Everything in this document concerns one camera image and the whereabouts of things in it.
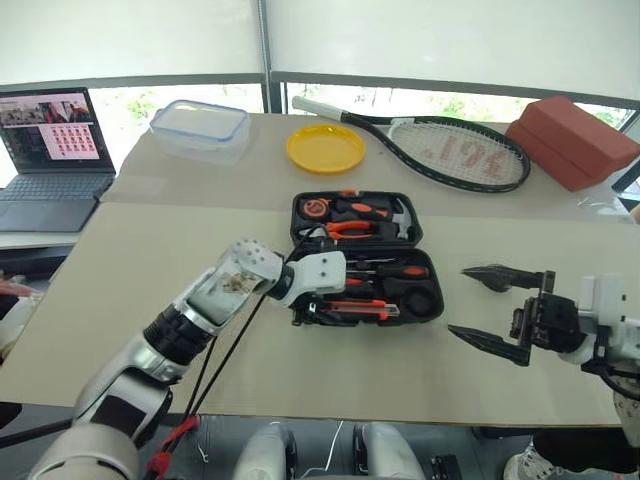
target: orange pliers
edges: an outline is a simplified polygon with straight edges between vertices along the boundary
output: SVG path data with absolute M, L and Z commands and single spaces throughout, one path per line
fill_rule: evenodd
M 362 238 L 373 238 L 373 233 L 358 233 L 358 234 L 343 234 L 345 230 L 362 230 L 363 232 L 373 232 L 376 228 L 376 222 L 368 222 L 366 220 L 353 220 L 349 222 L 338 222 L 338 223 L 326 223 L 325 227 L 327 228 L 327 233 L 329 237 L 334 240 L 357 240 Z M 305 235 L 308 229 L 301 230 L 298 233 L 300 235 Z M 316 232 L 312 233 L 312 237 L 318 237 L 324 235 L 322 229 L 316 229 Z

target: screwdriver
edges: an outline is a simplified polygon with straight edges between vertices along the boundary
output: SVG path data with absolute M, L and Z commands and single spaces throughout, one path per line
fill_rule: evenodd
M 361 270 L 369 270 L 370 268 L 375 268 L 372 263 L 388 263 L 388 262 L 398 262 L 397 258 L 369 258 L 366 260 L 347 260 L 347 265 L 357 271 Z
M 373 298 L 375 290 L 373 289 L 372 283 L 373 280 L 347 277 L 344 282 L 344 293 L 350 297 Z
M 429 278 L 429 269 L 416 266 L 380 265 L 377 270 L 347 270 L 347 273 L 366 273 L 386 278 L 403 278 L 405 280 L 422 280 Z

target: plastic container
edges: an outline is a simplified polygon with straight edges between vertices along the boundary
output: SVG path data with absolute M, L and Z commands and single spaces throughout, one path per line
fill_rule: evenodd
M 234 165 L 249 143 L 250 123 L 244 110 L 176 100 L 156 114 L 151 131 L 171 155 Z

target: black cable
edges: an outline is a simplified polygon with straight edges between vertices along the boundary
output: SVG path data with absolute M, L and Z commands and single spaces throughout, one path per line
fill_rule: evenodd
M 13 435 L 0 437 L 0 449 L 28 442 L 29 440 L 35 440 L 36 438 L 44 437 L 45 435 L 50 435 L 61 430 L 66 430 L 71 427 L 71 421 L 71 418 L 67 418 L 66 420 L 60 420 L 59 422 L 41 425 L 40 427 L 24 430 L 22 432 L 14 433 Z
M 196 380 L 196 384 L 193 387 L 191 397 L 189 398 L 189 402 L 187 403 L 187 408 L 184 409 L 184 413 L 182 415 L 182 420 L 180 421 L 180 423 L 184 423 L 184 421 L 189 418 L 189 412 L 191 412 L 193 402 L 195 402 L 198 390 L 200 390 L 200 384 L 202 383 L 202 379 L 204 378 L 204 372 L 207 371 L 207 366 L 209 365 L 209 360 L 211 359 L 211 354 L 213 353 L 213 347 L 216 344 L 216 340 L 218 340 L 218 337 L 213 337 L 213 339 L 211 340 L 209 350 L 207 350 L 207 356 L 204 357 L 204 362 L 202 363 L 202 367 L 200 368 L 198 379 Z
M 298 241 L 298 243 L 296 243 L 296 245 L 294 246 L 293 250 L 291 250 L 291 253 L 289 255 L 287 255 L 287 258 L 284 259 L 284 264 L 287 264 L 289 262 L 289 260 L 291 260 L 291 258 L 298 253 L 298 250 L 300 250 L 300 246 L 311 236 L 311 234 L 313 232 L 315 232 L 317 229 L 321 228 L 324 233 L 325 236 L 328 237 L 328 232 L 327 232 L 327 228 L 325 227 L 325 225 L 321 224 L 321 223 L 317 223 L 314 224 L 311 228 L 308 229 L 308 231 L 304 234 L 304 236 Z M 183 419 L 186 420 L 188 417 L 195 415 L 196 412 L 200 409 L 200 407 L 202 406 L 202 402 L 204 402 L 204 399 L 207 397 L 207 395 L 209 394 L 209 392 L 211 391 L 211 388 L 213 387 L 213 384 L 215 383 L 215 381 L 218 379 L 218 377 L 220 376 L 220 374 L 222 373 L 222 369 L 225 367 L 225 365 L 227 364 L 227 362 L 229 361 L 229 359 L 231 358 L 231 355 L 233 354 L 233 352 L 235 351 L 236 347 L 238 346 L 238 343 L 240 343 L 240 340 L 242 340 L 243 335 L 245 334 L 245 332 L 247 331 L 247 329 L 249 328 L 249 325 L 251 325 L 251 322 L 253 321 L 253 318 L 256 316 L 256 313 L 258 313 L 258 310 L 260 309 L 260 307 L 262 306 L 262 303 L 264 302 L 264 299 L 267 297 L 267 294 L 263 294 L 259 299 L 258 302 L 256 303 L 255 307 L 253 307 L 253 310 L 251 311 L 251 313 L 249 314 L 249 318 L 247 319 L 247 321 L 245 322 L 245 324 L 242 326 L 242 328 L 240 329 L 240 332 L 238 332 L 238 335 L 236 336 L 235 340 L 233 341 L 233 343 L 231 344 L 231 347 L 229 348 L 229 350 L 227 351 L 227 353 L 225 354 L 224 358 L 222 359 L 222 362 L 220 362 L 220 365 L 218 366 L 218 368 L 216 369 L 216 371 L 214 372 L 213 376 L 211 377 L 211 379 L 209 380 L 209 382 L 207 383 L 206 387 L 204 388 L 204 390 L 202 391 L 202 394 L 200 395 L 200 398 L 198 399 L 198 401 L 196 402 L 195 406 L 193 407 L 193 409 L 191 410 L 191 412 L 187 415 L 186 411 L 185 411 L 185 417 Z M 209 361 L 209 357 L 210 357 L 210 353 L 213 351 L 213 340 L 212 340 L 212 345 L 209 347 L 209 351 L 207 352 L 207 358 L 205 359 L 205 362 L 202 366 L 202 369 L 200 370 L 200 375 L 198 377 L 198 381 L 196 382 L 196 386 L 194 387 L 194 390 L 191 393 L 191 399 L 189 400 L 189 404 L 192 403 L 192 399 L 195 397 L 195 394 L 197 392 L 197 389 L 200 386 L 200 381 L 202 380 L 202 376 L 204 375 L 204 370 L 206 369 L 206 365 Z M 176 448 L 178 448 L 178 445 L 180 444 L 180 441 L 182 440 L 182 437 L 184 436 L 184 434 L 176 437 L 173 442 L 166 444 L 162 447 L 162 451 L 163 452 L 169 452 L 169 453 L 173 453 Z M 154 478 L 157 478 L 157 476 L 155 475 L 154 472 L 147 472 L 146 475 L 144 476 L 144 480 L 153 480 Z
M 623 397 L 627 397 L 636 402 L 640 402 L 640 393 L 634 393 L 631 390 L 627 390 L 626 388 L 618 385 L 613 380 L 613 377 L 611 376 L 611 374 L 609 374 L 606 368 L 600 369 L 600 371 L 597 373 L 598 373 L 598 376 L 602 379 L 602 381 L 606 383 L 609 386 L 609 388 L 611 388 L 611 390 L 613 390 L 616 393 L 619 393 Z

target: laptop keyboard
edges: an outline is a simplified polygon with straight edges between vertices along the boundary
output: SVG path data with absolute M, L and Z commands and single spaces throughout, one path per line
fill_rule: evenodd
M 77 200 L 101 194 L 111 175 L 19 175 L 0 193 L 0 200 Z

